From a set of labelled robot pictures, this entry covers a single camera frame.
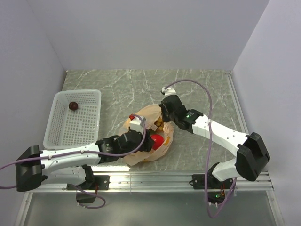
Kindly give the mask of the orange banana-print plastic bag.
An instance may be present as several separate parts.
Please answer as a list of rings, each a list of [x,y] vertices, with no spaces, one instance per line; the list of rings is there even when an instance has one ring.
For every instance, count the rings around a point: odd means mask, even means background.
[[[123,158],[123,162],[129,166],[134,166],[140,162],[150,162],[164,156],[173,141],[174,127],[170,122],[164,122],[164,127],[161,132],[155,132],[151,129],[153,123],[159,118],[162,118],[162,112],[159,105],[148,105],[136,113],[146,119],[146,129],[152,134],[160,134],[164,138],[164,143],[157,150],[151,149],[149,152],[137,151]]]

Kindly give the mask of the red apple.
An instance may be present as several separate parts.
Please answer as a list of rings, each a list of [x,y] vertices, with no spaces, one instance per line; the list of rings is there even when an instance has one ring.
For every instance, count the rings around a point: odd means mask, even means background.
[[[152,146],[153,150],[157,150],[164,143],[164,138],[160,134],[151,135],[151,139],[154,141],[154,144]]]

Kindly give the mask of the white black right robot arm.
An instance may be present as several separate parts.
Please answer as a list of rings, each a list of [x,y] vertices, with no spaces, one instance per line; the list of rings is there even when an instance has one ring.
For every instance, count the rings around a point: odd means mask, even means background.
[[[212,139],[234,155],[234,159],[217,162],[209,169],[204,182],[209,189],[236,177],[253,182],[270,161],[262,137],[255,132],[248,135],[210,121],[203,113],[186,109],[176,94],[165,95],[159,106],[164,122],[172,121],[181,130]]]

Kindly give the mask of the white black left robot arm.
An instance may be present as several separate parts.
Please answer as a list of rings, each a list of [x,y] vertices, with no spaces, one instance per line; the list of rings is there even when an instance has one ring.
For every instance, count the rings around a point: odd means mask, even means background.
[[[44,184],[67,183],[90,189],[95,183],[91,167],[113,162],[137,151],[149,152],[155,142],[147,130],[135,130],[104,138],[86,146],[41,151],[39,146],[29,147],[17,160],[16,189],[34,190]]]

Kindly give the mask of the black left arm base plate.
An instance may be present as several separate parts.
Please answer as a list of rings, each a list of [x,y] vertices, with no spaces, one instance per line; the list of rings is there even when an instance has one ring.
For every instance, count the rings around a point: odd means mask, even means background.
[[[108,190],[109,179],[108,175],[93,176],[92,180],[86,179],[85,176],[74,176],[67,180],[66,189],[75,190],[76,186],[82,190]]]

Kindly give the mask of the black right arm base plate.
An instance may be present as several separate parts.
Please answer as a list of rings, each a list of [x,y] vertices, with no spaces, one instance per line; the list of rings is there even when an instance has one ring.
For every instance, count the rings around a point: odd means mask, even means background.
[[[204,174],[193,174],[192,179],[189,181],[189,185],[193,187],[194,190],[205,188],[205,175]]]

